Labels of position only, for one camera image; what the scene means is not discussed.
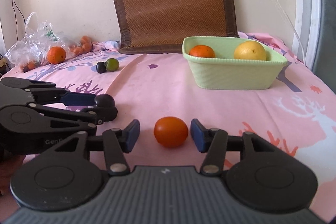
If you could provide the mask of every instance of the plastic bag handle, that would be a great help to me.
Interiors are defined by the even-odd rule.
[[[26,32],[27,32],[27,29],[28,29],[28,23],[30,21],[30,19],[32,18],[32,16],[35,15],[36,16],[36,19],[37,19],[37,22],[39,21],[38,17],[37,17],[37,13],[36,12],[32,12],[29,17],[27,18],[27,21],[26,21]]]

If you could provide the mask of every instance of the light green plastic container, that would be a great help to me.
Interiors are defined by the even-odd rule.
[[[249,39],[234,37],[187,37],[183,57],[188,60],[196,84],[211,90],[265,90],[287,65],[286,57],[262,44],[267,61],[233,59],[236,47]],[[194,57],[189,51],[196,45],[207,45],[216,58]]]

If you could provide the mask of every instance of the gray ridged gripper base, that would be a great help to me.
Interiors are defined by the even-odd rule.
[[[139,166],[111,178],[78,208],[41,213],[21,208],[4,224],[323,224],[309,210],[287,215],[253,211],[236,202],[217,178],[194,167]]]

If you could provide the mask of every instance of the clear plastic bag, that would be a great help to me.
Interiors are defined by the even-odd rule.
[[[67,54],[66,60],[79,55],[73,49],[80,46],[80,42],[76,43],[66,37],[56,35],[51,23],[40,23],[36,31],[30,29],[28,23],[33,15],[37,16],[36,13],[31,13],[27,19],[26,36],[16,42],[5,54],[12,64],[19,67],[21,72],[48,65],[47,54],[51,47],[62,47]]]

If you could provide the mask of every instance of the pink tablecloth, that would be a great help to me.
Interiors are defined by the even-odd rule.
[[[93,52],[58,68],[49,65],[26,74],[12,70],[8,76],[53,81],[71,91],[112,95],[118,117],[99,126],[98,132],[123,128],[133,119],[140,121],[138,142],[126,155],[131,166],[200,166],[204,155],[190,137],[177,149],[165,149],[156,142],[153,127],[161,117],[176,116],[188,126],[198,118],[205,127],[222,128],[230,135],[254,131],[316,173],[319,189],[311,209],[329,221],[336,214],[336,95],[286,48],[276,50],[288,58],[289,65],[270,89],[259,91],[203,90],[195,84],[180,54]],[[102,75],[94,72],[95,64],[107,57],[118,58],[121,70]],[[102,153],[92,153],[91,160],[104,168]],[[237,153],[229,152],[226,168],[238,160]],[[17,207],[8,196],[0,199],[0,208],[0,220],[4,220]]]

